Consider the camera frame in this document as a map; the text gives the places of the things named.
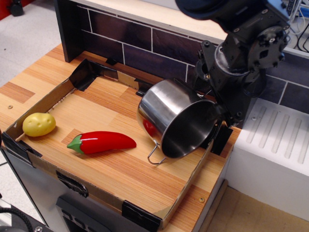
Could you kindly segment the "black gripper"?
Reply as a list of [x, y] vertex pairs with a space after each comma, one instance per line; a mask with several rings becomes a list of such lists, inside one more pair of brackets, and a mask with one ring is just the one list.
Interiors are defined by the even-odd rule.
[[249, 73], [229, 68], [221, 47], [209, 41], [201, 43], [195, 66], [193, 89], [212, 90], [217, 103], [215, 110], [227, 126], [242, 128], [250, 98], [242, 93], [242, 80]]

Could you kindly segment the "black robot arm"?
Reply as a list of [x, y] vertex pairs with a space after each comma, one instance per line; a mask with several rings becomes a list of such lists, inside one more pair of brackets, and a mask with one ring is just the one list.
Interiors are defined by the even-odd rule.
[[280, 0], [179, 0], [179, 10], [212, 20], [227, 33], [218, 46], [201, 43], [193, 88], [212, 91], [228, 126], [243, 122], [267, 85], [266, 70], [284, 61], [289, 16]]

